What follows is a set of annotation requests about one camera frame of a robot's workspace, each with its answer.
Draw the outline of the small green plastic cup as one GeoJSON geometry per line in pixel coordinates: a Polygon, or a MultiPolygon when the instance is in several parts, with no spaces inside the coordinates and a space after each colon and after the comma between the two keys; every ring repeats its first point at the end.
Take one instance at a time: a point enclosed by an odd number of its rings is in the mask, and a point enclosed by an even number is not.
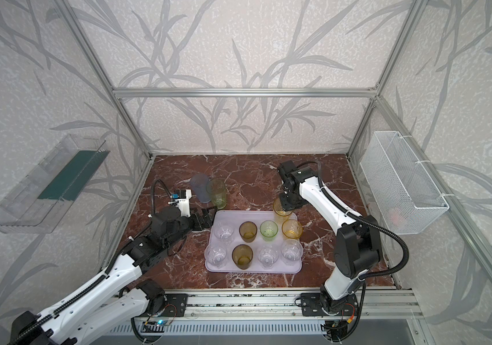
{"type": "Polygon", "coordinates": [[[260,225],[260,234],[266,242],[275,240],[278,233],[279,226],[274,221],[267,220],[260,225]]]}

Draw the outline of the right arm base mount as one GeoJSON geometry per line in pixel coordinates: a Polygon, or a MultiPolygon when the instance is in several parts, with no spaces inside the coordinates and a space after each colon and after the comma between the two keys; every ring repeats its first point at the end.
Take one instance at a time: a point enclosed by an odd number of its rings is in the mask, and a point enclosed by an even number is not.
{"type": "Polygon", "coordinates": [[[344,316],[358,315],[358,300],[355,294],[332,300],[327,294],[302,293],[299,297],[302,316],[344,316]]]}

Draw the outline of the clear faceted cup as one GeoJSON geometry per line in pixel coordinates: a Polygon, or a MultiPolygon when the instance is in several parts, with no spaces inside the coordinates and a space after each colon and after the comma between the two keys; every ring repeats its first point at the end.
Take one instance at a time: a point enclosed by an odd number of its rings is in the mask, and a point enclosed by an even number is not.
{"type": "Polygon", "coordinates": [[[257,259],[263,269],[269,270],[279,261],[279,253],[274,247],[263,245],[258,250],[257,259]]]}
{"type": "Polygon", "coordinates": [[[281,256],[285,265],[300,263],[303,257],[303,247],[296,239],[287,239],[281,246],[281,256]]]}
{"type": "Polygon", "coordinates": [[[225,244],[233,241],[234,227],[227,221],[219,221],[214,225],[212,230],[215,237],[225,244]]]}
{"type": "Polygon", "coordinates": [[[204,251],[204,259],[213,267],[225,266],[229,261],[227,247],[222,244],[209,244],[204,251]]]}

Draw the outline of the tall green plastic cup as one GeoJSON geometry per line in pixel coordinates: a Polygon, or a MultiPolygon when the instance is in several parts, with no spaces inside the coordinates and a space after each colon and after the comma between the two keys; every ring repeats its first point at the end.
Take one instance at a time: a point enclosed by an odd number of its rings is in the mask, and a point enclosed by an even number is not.
{"type": "Polygon", "coordinates": [[[221,179],[211,179],[207,184],[207,192],[211,198],[211,202],[219,210],[227,206],[227,187],[221,179]]]}

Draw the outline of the amber dimpled cup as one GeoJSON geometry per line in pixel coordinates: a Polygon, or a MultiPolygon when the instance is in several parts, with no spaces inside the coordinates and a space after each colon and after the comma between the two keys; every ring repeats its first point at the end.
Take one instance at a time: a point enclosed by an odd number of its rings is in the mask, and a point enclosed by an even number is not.
{"type": "Polygon", "coordinates": [[[258,227],[251,221],[243,222],[239,227],[239,234],[242,240],[246,243],[251,243],[256,239],[258,227]]]}
{"type": "Polygon", "coordinates": [[[240,244],[232,251],[232,261],[240,270],[247,270],[253,261],[253,249],[247,244],[240,244]]]}

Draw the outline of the blue frosted plastic cup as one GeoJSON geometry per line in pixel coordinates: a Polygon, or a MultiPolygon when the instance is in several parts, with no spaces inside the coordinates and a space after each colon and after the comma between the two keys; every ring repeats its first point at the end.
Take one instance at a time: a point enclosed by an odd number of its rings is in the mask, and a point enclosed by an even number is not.
{"type": "Polygon", "coordinates": [[[198,173],[190,179],[191,189],[200,203],[208,204],[211,201],[211,197],[207,191],[209,182],[210,178],[203,173],[198,173]]]}

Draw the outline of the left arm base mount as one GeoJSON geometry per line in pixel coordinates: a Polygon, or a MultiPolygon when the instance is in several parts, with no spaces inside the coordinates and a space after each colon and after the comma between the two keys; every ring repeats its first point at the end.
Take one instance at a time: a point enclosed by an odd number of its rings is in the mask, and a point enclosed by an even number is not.
{"type": "Polygon", "coordinates": [[[184,317],[188,302],[188,294],[169,293],[163,297],[156,297],[149,302],[142,316],[181,318],[184,317]]]}

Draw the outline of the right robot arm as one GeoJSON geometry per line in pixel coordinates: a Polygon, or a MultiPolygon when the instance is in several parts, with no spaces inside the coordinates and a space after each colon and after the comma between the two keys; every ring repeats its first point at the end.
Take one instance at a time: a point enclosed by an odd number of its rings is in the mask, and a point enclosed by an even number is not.
{"type": "Polygon", "coordinates": [[[347,206],[315,175],[295,178],[281,177],[283,193],[281,205],[286,211],[312,205],[335,233],[335,269],[323,285],[328,299],[342,300],[354,293],[365,282],[366,275],[381,260],[378,231],[364,224],[365,219],[347,206]]]}

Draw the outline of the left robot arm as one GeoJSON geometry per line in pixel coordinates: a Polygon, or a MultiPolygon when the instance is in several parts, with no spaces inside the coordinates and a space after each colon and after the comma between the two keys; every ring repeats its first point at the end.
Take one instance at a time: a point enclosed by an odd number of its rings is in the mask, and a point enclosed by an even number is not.
{"type": "Polygon", "coordinates": [[[162,313],[170,305],[149,270],[184,245],[193,231],[211,228],[217,207],[193,208],[186,216],[168,206],[125,243],[108,266],[50,307],[26,311],[12,323],[10,344],[89,344],[127,319],[162,313]]]}

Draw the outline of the yellow transparent plastic cup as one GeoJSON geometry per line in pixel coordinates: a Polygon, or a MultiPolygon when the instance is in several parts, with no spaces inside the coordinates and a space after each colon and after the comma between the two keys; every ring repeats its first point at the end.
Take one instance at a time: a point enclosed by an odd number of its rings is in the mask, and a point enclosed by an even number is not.
{"type": "Polygon", "coordinates": [[[283,222],[281,231],[287,239],[300,239],[304,232],[304,227],[295,219],[287,219],[283,222]]]}

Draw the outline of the tall yellow plastic cup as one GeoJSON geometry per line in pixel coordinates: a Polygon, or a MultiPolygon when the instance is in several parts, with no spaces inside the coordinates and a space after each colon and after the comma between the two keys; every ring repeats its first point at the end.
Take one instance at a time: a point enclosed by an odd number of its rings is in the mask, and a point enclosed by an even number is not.
{"type": "Polygon", "coordinates": [[[278,225],[282,225],[286,220],[289,219],[290,215],[293,214],[293,211],[286,211],[283,209],[283,206],[281,204],[281,200],[279,197],[277,197],[273,201],[273,213],[274,213],[274,221],[278,225]]]}

